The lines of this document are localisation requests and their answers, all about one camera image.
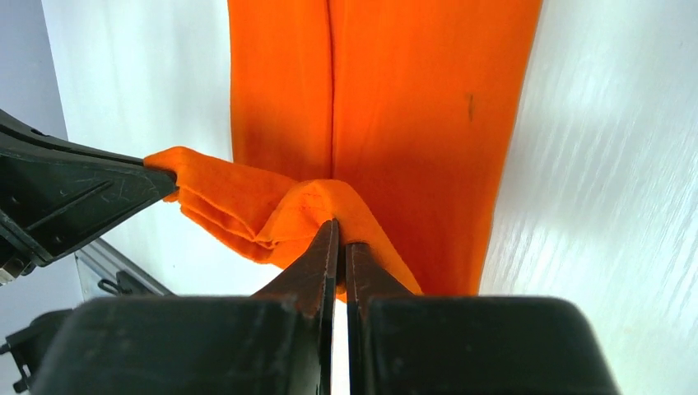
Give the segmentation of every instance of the orange towel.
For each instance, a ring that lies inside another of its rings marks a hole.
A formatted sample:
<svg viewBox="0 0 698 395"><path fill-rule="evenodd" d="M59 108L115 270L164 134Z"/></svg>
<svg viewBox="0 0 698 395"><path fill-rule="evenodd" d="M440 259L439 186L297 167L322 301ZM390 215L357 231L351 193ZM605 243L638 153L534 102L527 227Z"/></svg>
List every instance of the orange towel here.
<svg viewBox="0 0 698 395"><path fill-rule="evenodd" d="M541 2L228 3L235 162L347 182L425 293L477 293Z"/></svg>
<svg viewBox="0 0 698 395"><path fill-rule="evenodd" d="M183 147L147 157L146 166L174 171L179 191L166 200L179 201L183 214L246 258L286 268L325 221L337 218L344 244L368 243L378 264L421 293L369 208L341 181L298 183Z"/></svg>

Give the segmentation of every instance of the folded cloth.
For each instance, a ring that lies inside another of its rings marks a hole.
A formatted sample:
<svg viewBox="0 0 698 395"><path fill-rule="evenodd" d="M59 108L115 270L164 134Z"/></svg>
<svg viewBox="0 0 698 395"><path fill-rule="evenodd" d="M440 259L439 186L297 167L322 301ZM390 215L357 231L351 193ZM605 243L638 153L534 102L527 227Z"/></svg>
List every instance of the folded cloth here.
<svg viewBox="0 0 698 395"><path fill-rule="evenodd" d="M336 218L344 244L366 242L382 268L412 293L421 293L369 208L342 181L299 183L181 146L149 156L145 164L175 172L179 191L165 200L179 201L183 214L246 258L284 269L308 248L325 221Z"/></svg>

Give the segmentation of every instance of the gray wall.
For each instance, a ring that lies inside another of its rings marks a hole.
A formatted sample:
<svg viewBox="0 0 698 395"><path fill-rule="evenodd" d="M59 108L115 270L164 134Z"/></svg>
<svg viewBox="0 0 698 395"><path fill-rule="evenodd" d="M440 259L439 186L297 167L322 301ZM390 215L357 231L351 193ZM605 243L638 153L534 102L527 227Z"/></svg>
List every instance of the gray wall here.
<svg viewBox="0 0 698 395"><path fill-rule="evenodd" d="M0 0L0 108L42 132L67 138L40 0ZM42 313L81 301L72 258L38 268L0 287L0 337ZM13 394L17 379L12 357L0 356L0 394Z"/></svg>

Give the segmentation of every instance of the stain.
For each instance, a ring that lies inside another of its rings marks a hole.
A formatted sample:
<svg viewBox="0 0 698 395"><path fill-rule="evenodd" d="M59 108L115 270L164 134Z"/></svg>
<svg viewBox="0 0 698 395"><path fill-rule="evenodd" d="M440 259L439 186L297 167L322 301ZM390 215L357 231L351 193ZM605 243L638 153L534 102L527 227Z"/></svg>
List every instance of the stain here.
<svg viewBox="0 0 698 395"><path fill-rule="evenodd" d="M472 122L472 119L475 117L475 95L468 93L466 97L468 98L468 120Z"/></svg>

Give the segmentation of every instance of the orange fabric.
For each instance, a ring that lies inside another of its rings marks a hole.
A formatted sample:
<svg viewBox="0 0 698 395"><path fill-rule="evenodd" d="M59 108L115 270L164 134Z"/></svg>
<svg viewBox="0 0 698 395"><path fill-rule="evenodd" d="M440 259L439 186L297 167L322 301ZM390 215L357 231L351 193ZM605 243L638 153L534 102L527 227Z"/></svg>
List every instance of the orange fabric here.
<svg viewBox="0 0 698 395"><path fill-rule="evenodd" d="M346 181L425 293L477 293L541 2L228 3L235 162Z"/></svg>
<svg viewBox="0 0 698 395"><path fill-rule="evenodd" d="M421 293L369 208L341 181L298 183L183 147L147 157L146 166L174 171L179 191L166 200L179 201L183 214L246 258L286 268L325 221L337 218L344 244L368 243L382 267Z"/></svg>

